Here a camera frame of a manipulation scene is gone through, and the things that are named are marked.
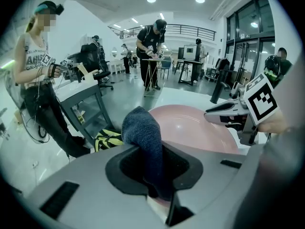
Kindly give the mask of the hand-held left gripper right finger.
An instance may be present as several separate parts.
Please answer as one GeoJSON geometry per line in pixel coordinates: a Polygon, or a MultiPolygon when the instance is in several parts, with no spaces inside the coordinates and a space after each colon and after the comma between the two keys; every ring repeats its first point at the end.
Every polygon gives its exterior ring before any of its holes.
{"type": "Polygon", "coordinates": [[[163,142],[173,197],[166,225],[172,227],[211,205],[238,173],[245,156],[163,142]]]}

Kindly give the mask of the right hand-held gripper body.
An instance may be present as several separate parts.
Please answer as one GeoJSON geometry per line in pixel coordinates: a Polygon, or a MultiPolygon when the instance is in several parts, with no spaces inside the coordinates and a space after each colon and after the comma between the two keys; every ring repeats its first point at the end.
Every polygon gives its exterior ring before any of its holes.
{"type": "Polygon", "coordinates": [[[272,96],[273,87],[268,77],[261,73],[246,85],[235,82],[231,89],[231,99],[235,104],[233,112],[237,114],[230,124],[236,125],[240,143],[253,145],[258,126],[278,110],[272,96]]]}

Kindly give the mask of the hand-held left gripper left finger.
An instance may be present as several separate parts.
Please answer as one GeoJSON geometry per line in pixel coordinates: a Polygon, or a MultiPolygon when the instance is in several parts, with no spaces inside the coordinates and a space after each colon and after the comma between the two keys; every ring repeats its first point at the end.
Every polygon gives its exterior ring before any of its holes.
{"type": "Polygon", "coordinates": [[[24,204],[48,229],[165,229],[145,196],[124,194],[106,177],[107,162],[131,148],[122,145],[75,159],[36,186],[24,204]],[[42,206],[65,182],[78,187],[58,218],[53,219],[42,206]]]}

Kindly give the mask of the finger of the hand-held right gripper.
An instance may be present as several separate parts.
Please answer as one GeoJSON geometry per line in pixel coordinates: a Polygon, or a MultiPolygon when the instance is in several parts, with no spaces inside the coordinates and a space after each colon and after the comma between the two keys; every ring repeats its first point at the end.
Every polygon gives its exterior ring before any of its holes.
{"type": "Polygon", "coordinates": [[[206,121],[217,124],[217,125],[244,125],[245,124],[245,115],[219,115],[213,113],[205,113],[204,117],[206,121]]]}
{"type": "Polygon", "coordinates": [[[242,105],[237,99],[229,99],[206,110],[207,113],[243,113],[242,105]]]}

